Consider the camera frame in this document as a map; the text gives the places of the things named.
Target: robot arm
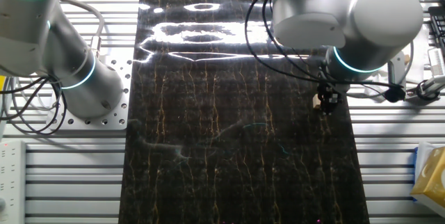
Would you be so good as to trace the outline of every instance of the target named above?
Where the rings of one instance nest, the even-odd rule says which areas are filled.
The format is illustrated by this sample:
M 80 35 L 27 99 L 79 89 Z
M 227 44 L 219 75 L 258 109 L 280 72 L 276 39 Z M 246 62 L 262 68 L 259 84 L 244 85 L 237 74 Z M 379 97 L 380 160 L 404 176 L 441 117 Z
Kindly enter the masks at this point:
M 79 118 L 105 115 L 120 101 L 120 77 L 99 61 L 58 0 L 0 0 L 0 29 L 0 75 L 55 77 Z
M 273 0 L 277 40 L 287 47 L 329 45 L 327 72 L 362 81 L 387 64 L 423 23 L 418 0 Z

